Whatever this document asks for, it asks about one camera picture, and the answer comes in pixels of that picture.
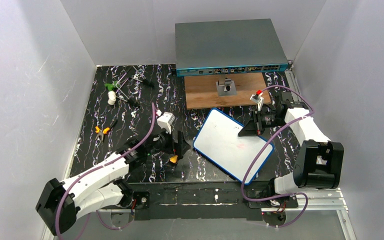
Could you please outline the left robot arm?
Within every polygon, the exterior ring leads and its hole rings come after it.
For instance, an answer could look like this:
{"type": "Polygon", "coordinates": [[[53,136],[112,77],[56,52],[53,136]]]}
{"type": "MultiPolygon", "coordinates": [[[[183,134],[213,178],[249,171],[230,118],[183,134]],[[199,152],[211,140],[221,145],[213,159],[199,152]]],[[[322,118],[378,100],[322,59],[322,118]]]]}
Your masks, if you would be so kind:
{"type": "Polygon", "coordinates": [[[35,206],[51,234],[57,236],[69,230],[84,215],[108,206],[146,209],[146,191],[132,189],[125,177],[134,169],[144,165],[149,156],[157,153],[168,154],[175,164],[191,148],[182,131],[176,137],[163,130],[151,134],[141,143],[136,137],[113,152],[105,160],[78,174],[59,181],[49,180],[35,206]]]}

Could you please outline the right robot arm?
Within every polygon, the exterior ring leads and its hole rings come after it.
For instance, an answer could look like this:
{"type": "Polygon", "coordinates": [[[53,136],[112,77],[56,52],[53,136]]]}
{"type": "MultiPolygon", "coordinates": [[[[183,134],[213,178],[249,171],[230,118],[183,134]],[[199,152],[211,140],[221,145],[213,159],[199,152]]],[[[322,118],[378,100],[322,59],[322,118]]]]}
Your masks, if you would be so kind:
{"type": "Polygon", "coordinates": [[[297,193],[303,188],[335,189],[339,186],[344,147],[331,141],[317,127],[311,109],[303,101],[275,96],[275,106],[264,103],[259,90],[250,100],[257,106],[250,120],[239,131],[239,137],[259,136],[266,128],[289,127],[297,138],[300,149],[293,171],[270,180],[264,196],[297,193]]]}

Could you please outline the yellow bone-shaped eraser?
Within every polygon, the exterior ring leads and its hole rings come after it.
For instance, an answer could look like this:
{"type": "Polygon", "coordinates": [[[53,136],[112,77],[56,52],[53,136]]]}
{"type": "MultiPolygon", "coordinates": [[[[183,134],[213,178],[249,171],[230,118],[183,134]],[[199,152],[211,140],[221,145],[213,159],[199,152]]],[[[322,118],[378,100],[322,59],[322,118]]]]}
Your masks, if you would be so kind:
{"type": "Polygon", "coordinates": [[[169,163],[170,163],[171,165],[176,165],[176,164],[178,163],[178,156],[177,156],[177,155],[171,156],[171,157],[169,158],[169,163]]]}

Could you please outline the blue framed whiteboard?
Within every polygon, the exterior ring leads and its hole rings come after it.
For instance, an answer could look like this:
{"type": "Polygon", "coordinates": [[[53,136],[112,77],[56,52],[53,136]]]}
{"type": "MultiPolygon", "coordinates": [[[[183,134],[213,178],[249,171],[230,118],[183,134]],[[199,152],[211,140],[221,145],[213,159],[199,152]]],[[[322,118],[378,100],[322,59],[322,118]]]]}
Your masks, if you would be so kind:
{"type": "Polygon", "coordinates": [[[243,125],[217,108],[210,110],[193,148],[231,177],[249,185],[274,151],[270,143],[244,178],[255,156],[267,141],[256,135],[239,136],[243,125]]]}

